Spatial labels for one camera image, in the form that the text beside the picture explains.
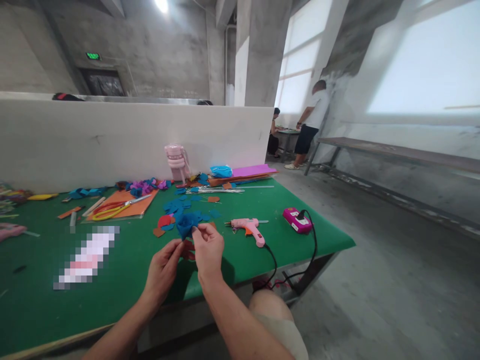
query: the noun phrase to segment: woman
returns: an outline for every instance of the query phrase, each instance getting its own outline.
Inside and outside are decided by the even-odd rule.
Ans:
[[[278,154],[279,151],[279,138],[275,137],[274,134],[278,132],[277,128],[275,127],[275,119],[278,118],[280,115],[280,109],[278,107],[275,108],[273,111],[273,119],[271,121],[271,128],[270,128],[270,137],[268,138],[268,146],[266,147],[267,153],[273,155],[275,158],[279,158],[280,155]]]

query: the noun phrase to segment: blue plastic bag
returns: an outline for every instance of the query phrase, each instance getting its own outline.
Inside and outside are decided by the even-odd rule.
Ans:
[[[233,174],[230,166],[212,166],[210,170],[214,178],[231,178]]]

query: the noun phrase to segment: pink plastic bottle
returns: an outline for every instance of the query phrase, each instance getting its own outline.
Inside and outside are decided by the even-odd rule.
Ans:
[[[173,180],[186,184],[185,178],[190,176],[190,165],[184,147],[179,144],[168,144],[165,146],[165,153]]]

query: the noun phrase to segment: forearm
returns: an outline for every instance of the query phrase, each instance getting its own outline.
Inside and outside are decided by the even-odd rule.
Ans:
[[[140,298],[83,359],[128,359],[158,307]]]
[[[299,122],[300,124],[303,124],[303,123],[309,118],[309,116],[310,116],[311,113],[312,113],[312,112],[311,112],[310,110],[305,109],[305,110],[303,111],[303,114],[300,116],[300,120],[298,120],[298,122]]]
[[[221,277],[200,284],[233,359],[293,359]]]

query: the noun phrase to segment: person's left hand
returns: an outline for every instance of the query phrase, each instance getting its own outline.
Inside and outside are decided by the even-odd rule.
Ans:
[[[159,307],[167,298],[177,275],[177,265],[184,247],[181,239],[174,239],[153,255],[145,289],[140,296],[148,305]]]

